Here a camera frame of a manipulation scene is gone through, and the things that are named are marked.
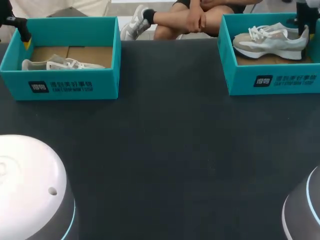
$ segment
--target black sock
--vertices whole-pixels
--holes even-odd
[[[147,9],[144,11],[143,13],[143,18],[147,19],[147,21],[149,22],[149,24],[155,24],[154,22],[154,15],[155,15],[156,11],[153,9]]]

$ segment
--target teal shoe box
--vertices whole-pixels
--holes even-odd
[[[32,34],[29,49],[16,30],[0,65],[0,74],[15,100],[118,98],[121,39],[117,17],[31,18],[27,26]],[[30,59],[36,47],[112,47],[111,67],[22,71],[23,60]]]
[[[306,49],[312,63],[238,65],[232,46],[233,38],[248,33],[253,26],[282,23],[289,28],[288,19],[296,13],[227,14],[222,17],[218,49],[230,95],[320,93],[320,24]]]

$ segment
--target table surface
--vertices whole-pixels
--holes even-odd
[[[230,97],[215,39],[122,44],[118,100],[15,102],[0,81],[0,134],[61,157],[80,239],[285,240],[282,205],[319,163],[320,96]]]

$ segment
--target black shorts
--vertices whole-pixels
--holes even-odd
[[[183,5],[186,5],[188,9],[190,8],[190,0],[177,0],[174,4],[176,4],[176,3],[181,3]],[[246,8],[246,6],[244,6],[244,5],[236,5],[236,4],[226,4],[226,6],[231,8],[235,14],[243,14],[244,10]],[[211,37],[214,37],[214,38],[218,37],[217,35],[213,35],[213,34],[209,34],[209,33],[207,33],[207,34]]]

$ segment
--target sneaker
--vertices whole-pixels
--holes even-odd
[[[147,9],[143,5],[136,8],[131,21],[121,29],[120,38],[122,41],[136,40],[144,31],[150,28],[148,20],[144,19],[144,12]]]
[[[58,55],[52,55],[47,61],[30,61],[25,59],[22,62],[23,71],[34,71],[34,70],[71,70],[71,69],[104,69],[104,66],[83,63],[72,58],[63,58]]]
[[[305,26],[302,35],[299,36],[298,29],[277,23],[271,26],[249,28],[249,33],[235,36],[233,48],[236,52],[252,59],[274,54],[284,59],[301,60],[308,41],[308,26]]]

